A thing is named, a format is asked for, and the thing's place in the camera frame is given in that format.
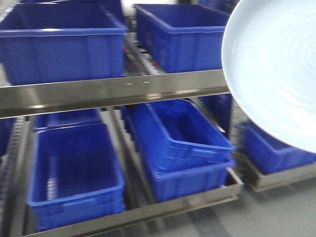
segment blue plastic crate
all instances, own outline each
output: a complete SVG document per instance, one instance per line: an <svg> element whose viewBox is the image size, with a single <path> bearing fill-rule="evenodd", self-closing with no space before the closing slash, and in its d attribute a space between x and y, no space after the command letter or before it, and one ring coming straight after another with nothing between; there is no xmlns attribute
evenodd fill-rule
<svg viewBox="0 0 316 237"><path fill-rule="evenodd" d="M0 119L0 157L6 153L14 121L14 118Z"/></svg>
<svg viewBox="0 0 316 237"><path fill-rule="evenodd" d="M39 231L122 212L123 189L105 124L36 133L27 203Z"/></svg>
<svg viewBox="0 0 316 237"><path fill-rule="evenodd" d="M152 157L147 156L145 150L148 144L141 142L141 137L130 116L126 117L126 122L129 124L135 145L142 155L146 176L158 202L219 188L225 184L227 167L235 165L230 154L227 154L221 158L221 161L210 162L206 166L161 173L154 166Z"/></svg>
<svg viewBox="0 0 316 237"><path fill-rule="evenodd" d="M216 117L218 124L229 134L232 110L232 95L210 95L199 97L203 105Z"/></svg>
<svg viewBox="0 0 316 237"><path fill-rule="evenodd" d="M264 174L313 163L316 154L291 147L249 122L244 152Z"/></svg>
<svg viewBox="0 0 316 237"><path fill-rule="evenodd" d="M198 3L203 6L229 13L233 10L235 5L233 0L199 0Z"/></svg>
<svg viewBox="0 0 316 237"><path fill-rule="evenodd" d="M220 69L229 15L198 5L136 4L137 38L167 73Z"/></svg>
<svg viewBox="0 0 316 237"><path fill-rule="evenodd" d="M103 5L111 14L113 14L119 21L124 22L124 15L120 0L21 0L20 3L97 3Z"/></svg>
<svg viewBox="0 0 316 237"><path fill-rule="evenodd" d="M186 100L140 104L131 122L144 156L157 172L166 173L221 163L233 145Z"/></svg>
<svg viewBox="0 0 316 237"><path fill-rule="evenodd" d="M35 116L34 130L102 123L99 109L78 110Z"/></svg>
<svg viewBox="0 0 316 237"><path fill-rule="evenodd" d="M21 3L0 21L12 85L120 77L126 27L97 4Z"/></svg>

